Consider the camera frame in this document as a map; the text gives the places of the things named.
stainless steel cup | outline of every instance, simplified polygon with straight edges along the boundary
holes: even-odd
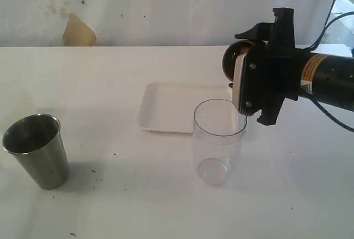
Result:
[[[2,146],[43,189],[57,188],[69,177],[60,122],[54,116],[37,114],[17,121],[5,132]]]

clear plastic cup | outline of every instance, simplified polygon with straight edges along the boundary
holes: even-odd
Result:
[[[239,114],[231,101],[207,100],[195,109],[193,163],[207,185],[222,185],[227,179],[246,125],[247,117]]]

cup rim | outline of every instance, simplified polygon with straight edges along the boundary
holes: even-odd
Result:
[[[42,146],[42,147],[40,147],[40,148],[38,148],[38,149],[35,149],[35,150],[31,151],[31,152],[17,153],[17,152],[12,152],[12,151],[8,150],[8,149],[5,147],[5,145],[4,145],[4,137],[6,136],[6,134],[8,133],[8,131],[9,131],[11,128],[13,128],[15,125],[17,125],[20,121],[22,121],[22,120],[24,120],[24,119],[26,119],[26,118],[29,118],[29,117],[33,117],[33,116],[47,116],[47,117],[50,117],[50,118],[54,119],[54,121],[58,124],[58,131],[57,131],[56,134],[53,136],[53,138],[52,138],[50,141],[48,141],[48,143],[45,144],[44,146],[47,146],[50,142],[53,141],[54,138],[56,138],[56,137],[60,134],[60,128],[61,128],[60,121],[59,121],[55,116],[53,116],[53,115],[50,115],[50,114],[48,114],[48,113],[36,113],[36,114],[34,114],[34,115],[29,115],[29,116],[23,117],[23,118],[21,118],[20,120],[14,122],[14,123],[5,131],[5,133],[4,133],[3,137],[2,137],[1,145],[2,145],[3,149],[4,149],[7,153],[10,153],[10,154],[12,154],[12,155],[26,155],[26,154],[30,154],[30,153],[37,152],[37,151],[39,151],[40,149],[42,149],[42,148],[44,147],[44,146]]]
[[[193,119],[194,119],[194,122],[196,123],[196,125],[197,125],[201,130],[203,130],[205,133],[208,133],[208,134],[213,135],[213,136],[216,136],[216,137],[232,137],[232,136],[235,136],[235,135],[237,135],[237,134],[240,134],[241,132],[243,132],[243,131],[246,129],[246,127],[247,127],[247,122],[248,122],[248,121],[247,121],[247,116],[244,116],[243,127],[242,127],[239,131],[237,131],[236,133],[234,133],[234,134],[230,134],[230,135],[218,135],[218,134],[214,134],[214,133],[211,133],[211,132],[209,132],[209,131],[203,129],[203,128],[198,124],[198,121],[197,121],[196,118],[195,118],[195,114],[196,114],[196,111],[197,111],[197,109],[199,108],[199,106],[201,106],[203,103],[209,102],[209,101],[226,101],[226,102],[232,103],[232,101],[226,100],[226,99],[209,99],[209,100],[206,100],[206,101],[201,102],[200,104],[198,104],[197,107],[195,107],[194,114],[193,114]]]

white tray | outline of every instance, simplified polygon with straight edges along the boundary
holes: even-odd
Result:
[[[152,83],[146,88],[138,124],[144,130],[192,133],[193,113],[198,104],[231,97],[232,89],[228,86]]]

white table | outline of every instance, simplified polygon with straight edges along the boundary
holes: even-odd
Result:
[[[72,169],[45,191],[0,152],[0,237],[354,238],[354,137],[310,101],[286,100],[276,126],[250,118],[220,188],[190,166],[191,136],[139,129],[149,83],[227,85],[225,50],[0,48],[0,132],[34,112],[56,115]],[[353,113],[327,108],[354,124]]]

